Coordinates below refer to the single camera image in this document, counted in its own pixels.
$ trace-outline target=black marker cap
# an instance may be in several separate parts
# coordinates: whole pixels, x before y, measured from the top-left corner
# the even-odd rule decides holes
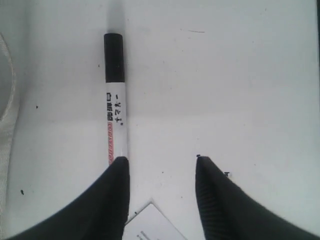
[[[121,34],[104,35],[105,82],[124,83],[124,41]]]

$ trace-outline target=marker pen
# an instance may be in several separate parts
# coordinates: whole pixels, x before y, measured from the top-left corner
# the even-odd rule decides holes
[[[108,159],[127,157],[127,113],[123,37],[104,35]]]

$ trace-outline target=white tabletop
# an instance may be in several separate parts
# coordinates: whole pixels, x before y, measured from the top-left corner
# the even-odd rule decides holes
[[[195,195],[201,154],[259,203],[320,235],[314,0],[25,2],[17,20],[26,28],[24,61],[13,50],[26,66],[8,236],[66,206],[108,167],[109,29],[125,37],[129,217],[153,201],[187,239],[204,239]]]

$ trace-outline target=white fabric strap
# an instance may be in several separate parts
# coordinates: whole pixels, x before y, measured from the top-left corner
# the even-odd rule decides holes
[[[11,89],[9,89],[9,99],[7,99],[7,106],[3,114],[0,112],[0,240],[2,240],[4,238],[3,214],[6,207],[9,159],[14,136],[14,129],[19,111],[19,98],[16,74],[14,71],[12,58],[8,46],[1,33],[0,53],[7,59],[8,66],[11,70]]]

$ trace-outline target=white paper card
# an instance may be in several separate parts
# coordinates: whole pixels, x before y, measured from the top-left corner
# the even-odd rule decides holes
[[[125,226],[122,240],[186,240],[186,238],[153,204],[150,204]]]

